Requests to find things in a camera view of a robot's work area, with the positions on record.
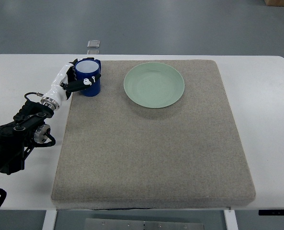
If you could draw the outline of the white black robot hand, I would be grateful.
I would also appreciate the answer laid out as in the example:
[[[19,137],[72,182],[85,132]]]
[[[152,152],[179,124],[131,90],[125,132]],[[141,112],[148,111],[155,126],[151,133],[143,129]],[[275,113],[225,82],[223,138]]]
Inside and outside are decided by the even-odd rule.
[[[62,103],[68,100],[73,92],[90,87],[88,79],[77,80],[75,74],[75,64],[82,58],[77,58],[66,64],[52,82],[50,90],[42,96],[41,104],[48,106],[52,110],[58,110]]]

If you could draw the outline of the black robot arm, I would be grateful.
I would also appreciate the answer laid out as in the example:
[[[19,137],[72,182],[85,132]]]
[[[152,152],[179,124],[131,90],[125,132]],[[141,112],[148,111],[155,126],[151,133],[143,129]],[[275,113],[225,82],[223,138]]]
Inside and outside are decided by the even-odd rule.
[[[25,94],[26,102],[13,121],[0,126],[0,173],[10,175],[24,170],[25,160],[34,148],[56,143],[45,120],[52,118],[57,105],[46,99],[33,102],[28,98],[30,94]]]

